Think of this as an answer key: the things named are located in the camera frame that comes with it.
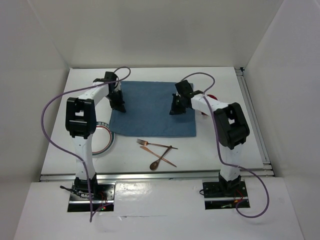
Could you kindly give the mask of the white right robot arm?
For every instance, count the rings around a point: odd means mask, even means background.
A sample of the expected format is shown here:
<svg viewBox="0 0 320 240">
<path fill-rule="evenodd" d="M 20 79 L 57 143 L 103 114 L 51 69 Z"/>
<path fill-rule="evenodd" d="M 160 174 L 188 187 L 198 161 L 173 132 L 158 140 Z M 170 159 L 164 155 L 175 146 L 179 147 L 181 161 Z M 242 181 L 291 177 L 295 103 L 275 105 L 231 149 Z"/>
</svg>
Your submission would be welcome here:
<svg viewBox="0 0 320 240">
<path fill-rule="evenodd" d="M 210 115 L 213 121 L 217 151 L 222 167 L 218 175 L 218 190 L 230 196 L 241 182 L 241 153 L 250 129 L 239 103 L 225 103 L 200 90 L 193 90 L 187 80 L 175 84 L 170 115 L 186 113 L 187 109 Z"/>
</svg>

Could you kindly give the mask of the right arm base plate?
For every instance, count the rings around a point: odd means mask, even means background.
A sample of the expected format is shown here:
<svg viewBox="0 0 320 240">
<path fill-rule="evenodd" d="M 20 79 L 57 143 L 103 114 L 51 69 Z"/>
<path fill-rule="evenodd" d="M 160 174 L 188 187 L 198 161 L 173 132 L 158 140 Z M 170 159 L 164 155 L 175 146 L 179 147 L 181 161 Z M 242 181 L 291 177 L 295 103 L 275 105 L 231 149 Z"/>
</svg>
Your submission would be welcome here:
<svg viewBox="0 0 320 240">
<path fill-rule="evenodd" d="M 219 182 L 203 182 L 199 194 L 204 197 L 204 206 L 206 210 L 250 208 L 250 201 L 246 184 L 244 181 L 240 185 L 229 191 L 223 192 Z"/>
</svg>

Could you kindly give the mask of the blue cloth placemat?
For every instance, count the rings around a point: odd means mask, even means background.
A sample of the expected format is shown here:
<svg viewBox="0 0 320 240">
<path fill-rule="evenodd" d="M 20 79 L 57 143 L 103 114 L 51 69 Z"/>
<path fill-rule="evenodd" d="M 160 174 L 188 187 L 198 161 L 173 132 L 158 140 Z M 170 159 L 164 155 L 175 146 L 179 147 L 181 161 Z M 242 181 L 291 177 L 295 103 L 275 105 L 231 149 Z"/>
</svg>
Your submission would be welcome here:
<svg viewBox="0 0 320 240">
<path fill-rule="evenodd" d="M 174 82 L 122 81 L 126 112 L 113 110 L 109 129 L 126 137 L 191 138 L 197 135 L 196 115 L 170 115 Z"/>
</svg>

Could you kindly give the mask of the white plate green red rim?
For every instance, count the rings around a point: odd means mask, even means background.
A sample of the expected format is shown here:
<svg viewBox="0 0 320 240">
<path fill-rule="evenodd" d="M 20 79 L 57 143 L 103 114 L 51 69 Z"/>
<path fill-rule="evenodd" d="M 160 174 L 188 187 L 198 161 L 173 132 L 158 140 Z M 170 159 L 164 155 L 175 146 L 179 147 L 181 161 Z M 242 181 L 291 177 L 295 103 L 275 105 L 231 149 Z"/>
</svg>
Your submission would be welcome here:
<svg viewBox="0 0 320 240">
<path fill-rule="evenodd" d="M 92 155 L 98 157 L 104 155 L 112 148 L 116 135 L 110 130 L 109 124 L 103 121 L 96 123 L 95 132 L 92 135 Z"/>
</svg>

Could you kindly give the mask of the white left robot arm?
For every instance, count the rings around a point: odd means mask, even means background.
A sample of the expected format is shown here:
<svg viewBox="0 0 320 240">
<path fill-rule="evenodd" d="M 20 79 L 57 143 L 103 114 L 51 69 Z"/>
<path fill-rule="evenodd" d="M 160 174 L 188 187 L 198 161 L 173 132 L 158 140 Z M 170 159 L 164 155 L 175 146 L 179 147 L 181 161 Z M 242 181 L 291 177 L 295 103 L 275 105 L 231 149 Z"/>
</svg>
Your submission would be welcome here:
<svg viewBox="0 0 320 240">
<path fill-rule="evenodd" d="M 105 72 L 103 78 L 93 81 L 90 89 L 66 101 L 65 128 L 72 137 L 77 155 L 74 190 L 88 200 L 94 199 L 99 193 L 92 138 L 97 128 L 96 105 L 103 98 L 109 100 L 112 110 L 126 112 L 121 83 L 115 72 Z"/>
</svg>

